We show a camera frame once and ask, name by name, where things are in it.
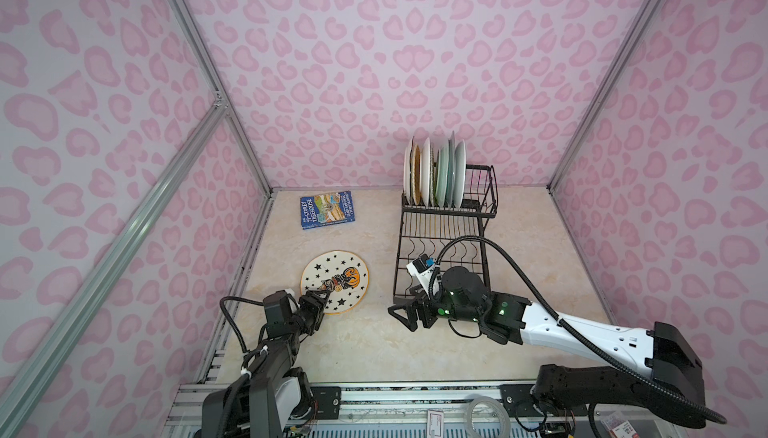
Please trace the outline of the star pattern cartoon plate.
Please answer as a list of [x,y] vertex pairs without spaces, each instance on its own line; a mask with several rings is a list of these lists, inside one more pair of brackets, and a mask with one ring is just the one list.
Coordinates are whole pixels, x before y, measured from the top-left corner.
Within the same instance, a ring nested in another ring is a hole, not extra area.
[[324,313],[338,315],[357,306],[365,297],[371,274],[365,261],[355,253],[334,250],[323,253],[305,267],[300,291],[326,292]]

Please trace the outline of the cream floral plate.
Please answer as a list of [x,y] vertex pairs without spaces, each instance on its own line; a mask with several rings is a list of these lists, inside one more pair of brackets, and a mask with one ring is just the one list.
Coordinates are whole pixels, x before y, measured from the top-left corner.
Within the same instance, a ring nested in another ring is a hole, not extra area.
[[413,147],[413,138],[410,138],[407,142],[406,148],[403,153],[403,196],[405,203],[410,205],[412,203],[411,192],[411,154]]

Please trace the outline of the mint green flower plate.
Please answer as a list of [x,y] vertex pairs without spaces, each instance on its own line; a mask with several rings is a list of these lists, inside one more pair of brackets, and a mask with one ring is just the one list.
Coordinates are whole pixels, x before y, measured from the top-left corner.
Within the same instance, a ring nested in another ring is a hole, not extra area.
[[447,182],[449,168],[449,144],[446,143],[439,151],[436,174],[435,198],[438,207],[446,204]]

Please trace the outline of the white plate green rim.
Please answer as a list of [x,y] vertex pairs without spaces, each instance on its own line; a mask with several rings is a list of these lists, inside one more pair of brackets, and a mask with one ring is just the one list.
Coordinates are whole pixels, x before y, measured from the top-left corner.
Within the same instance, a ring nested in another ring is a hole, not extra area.
[[424,206],[430,206],[432,202],[432,168],[431,140],[427,137],[421,147],[420,154],[420,193]]

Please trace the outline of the orange woven bamboo plate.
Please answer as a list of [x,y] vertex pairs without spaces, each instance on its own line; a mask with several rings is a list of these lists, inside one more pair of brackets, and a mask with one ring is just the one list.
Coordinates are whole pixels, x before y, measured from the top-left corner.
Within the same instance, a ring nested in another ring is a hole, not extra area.
[[420,147],[418,144],[413,144],[411,148],[410,156],[410,179],[411,179],[411,203],[413,206],[420,206],[422,204],[422,193],[420,188]]

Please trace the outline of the white plate orange sunburst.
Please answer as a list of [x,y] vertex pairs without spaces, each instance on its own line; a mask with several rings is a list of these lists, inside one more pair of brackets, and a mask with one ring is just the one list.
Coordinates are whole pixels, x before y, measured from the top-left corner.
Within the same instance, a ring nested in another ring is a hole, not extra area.
[[466,145],[463,140],[459,141],[454,150],[454,187],[453,187],[453,206],[460,208],[463,202],[464,186],[466,178]]

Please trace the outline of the yellow green woven plate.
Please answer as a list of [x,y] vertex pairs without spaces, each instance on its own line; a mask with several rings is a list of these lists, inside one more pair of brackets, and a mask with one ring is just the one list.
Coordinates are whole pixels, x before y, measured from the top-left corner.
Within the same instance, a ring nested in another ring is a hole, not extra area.
[[437,178],[438,178],[438,170],[439,170],[439,151],[432,150],[431,151],[431,189],[430,189],[430,206],[437,207]]

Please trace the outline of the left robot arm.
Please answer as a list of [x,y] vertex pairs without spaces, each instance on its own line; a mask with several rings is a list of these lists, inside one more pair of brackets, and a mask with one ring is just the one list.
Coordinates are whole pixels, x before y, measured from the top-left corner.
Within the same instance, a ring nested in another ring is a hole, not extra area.
[[[219,306],[241,346],[239,377],[209,394],[202,407],[198,437],[282,437],[290,418],[303,419],[316,405],[306,373],[295,362],[301,339],[319,330],[331,292],[309,290],[299,298],[280,290],[252,300],[225,296]],[[263,308],[266,322],[250,348],[228,311],[236,301]]]

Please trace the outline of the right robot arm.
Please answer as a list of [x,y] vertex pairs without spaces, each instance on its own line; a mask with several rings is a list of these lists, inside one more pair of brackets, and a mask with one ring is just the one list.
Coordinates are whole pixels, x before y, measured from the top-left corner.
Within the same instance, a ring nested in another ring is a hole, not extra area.
[[464,267],[409,270],[420,286],[388,312],[411,331],[439,319],[472,322],[480,336],[500,345],[541,346],[598,361],[587,368],[541,366],[531,398],[544,410],[618,404],[691,429],[725,421],[706,405],[701,359],[671,324],[628,328],[556,314],[525,297],[491,290]]

